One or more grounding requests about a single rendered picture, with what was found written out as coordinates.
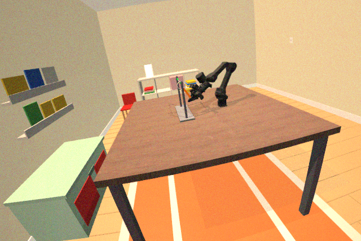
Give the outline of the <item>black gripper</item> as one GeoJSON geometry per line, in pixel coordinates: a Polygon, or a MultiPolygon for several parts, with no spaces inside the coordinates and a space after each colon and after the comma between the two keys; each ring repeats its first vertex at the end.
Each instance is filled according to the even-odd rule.
{"type": "Polygon", "coordinates": [[[203,92],[205,92],[205,88],[202,85],[199,85],[200,89],[199,91],[190,89],[191,97],[188,99],[188,102],[191,102],[193,100],[197,100],[199,97],[202,100],[204,96],[202,95],[203,92]]]}

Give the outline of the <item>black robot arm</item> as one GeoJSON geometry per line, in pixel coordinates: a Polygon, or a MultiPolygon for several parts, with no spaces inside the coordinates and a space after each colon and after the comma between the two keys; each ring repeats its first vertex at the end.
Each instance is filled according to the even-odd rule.
{"type": "MultiPolygon", "coordinates": [[[[223,78],[223,81],[221,82],[220,87],[216,88],[215,96],[218,99],[218,105],[219,107],[225,107],[227,106],[226,100],[228,99],[228,96],[226,95],[226,86],[230,80],[231,73],[235,71],[237,68],[236,63],[228,63],[228,62],[222,62],[215,70],[214,72],[208,74],[207,76],[204,75],[203,72],[200,72],[196,75],[196,79],[199,83],[202,83],[201,85],[205,88],[205,90],[208,87],[212,87],[212,84],[210,82],[214,82],[218,75],[226,68],[226,74],[223,78]]],[[[200,86],[198,84],[190,84],[189,86],[193,90],[199,91],[200,86]]]]}

